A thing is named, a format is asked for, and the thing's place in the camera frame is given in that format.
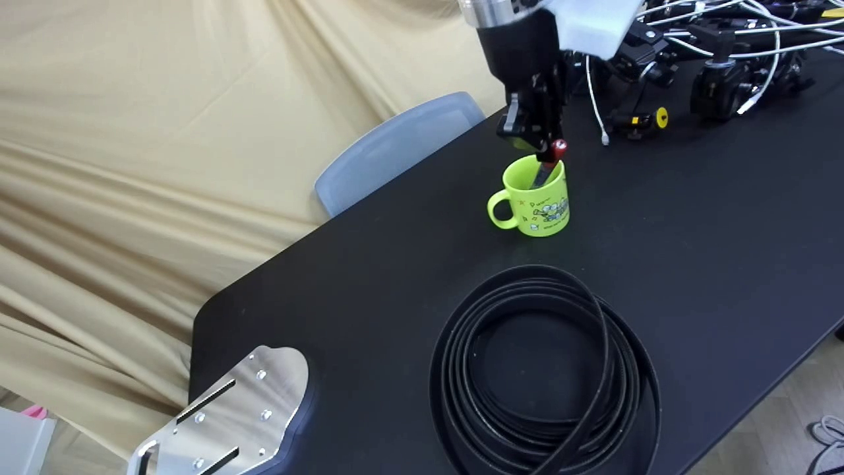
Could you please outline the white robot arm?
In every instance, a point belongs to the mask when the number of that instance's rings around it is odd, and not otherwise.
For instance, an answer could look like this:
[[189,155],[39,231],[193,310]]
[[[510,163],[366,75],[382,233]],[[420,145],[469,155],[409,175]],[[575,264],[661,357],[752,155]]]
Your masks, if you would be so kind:
[[641,12],[641,0],[455,0],[477,31],[488,71],[504,85],[498,134],[542,163],[560,145],[568,55],[610,60]]

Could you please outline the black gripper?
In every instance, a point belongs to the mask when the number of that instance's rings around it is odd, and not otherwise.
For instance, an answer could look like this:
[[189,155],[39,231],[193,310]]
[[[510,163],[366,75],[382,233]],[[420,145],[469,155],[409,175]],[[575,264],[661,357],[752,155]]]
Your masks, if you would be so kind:
[[540,158],[560,133],[556,87],[556,22],[537,9],[511,25],[477,31],[490,75],[504,85],[507,108],[498,125],[500,137],[532,133]]

